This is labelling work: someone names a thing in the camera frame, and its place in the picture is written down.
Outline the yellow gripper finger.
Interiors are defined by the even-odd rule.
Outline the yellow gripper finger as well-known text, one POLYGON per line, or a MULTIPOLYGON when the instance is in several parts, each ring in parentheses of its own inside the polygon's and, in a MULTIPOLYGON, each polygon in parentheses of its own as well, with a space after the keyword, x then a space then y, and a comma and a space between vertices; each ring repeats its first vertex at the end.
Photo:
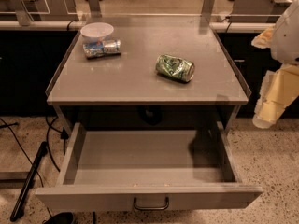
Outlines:
POLYGON ((252 123, 261 129, 270 128, 298 97, 298 65, 283 64, 276 72, 267 71, 263 77, 252 123))
POLYGON ((272 44, 274 27, 268 27, 251 41, 251 45, 258 49, 268 49, 272 44))

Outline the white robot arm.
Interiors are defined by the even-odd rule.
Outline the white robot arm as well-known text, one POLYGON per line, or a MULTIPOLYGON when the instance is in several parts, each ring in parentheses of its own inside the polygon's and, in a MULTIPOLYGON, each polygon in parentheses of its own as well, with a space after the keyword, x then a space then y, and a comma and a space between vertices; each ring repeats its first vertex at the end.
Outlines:
POLYGON ((299 0, 272 27, 251 41, 253 47, 270 48, 271 57, 281 63, 276 72, 263 77, 252 123, 261 129, 275 125, 285 109, 299 97, 299 0))

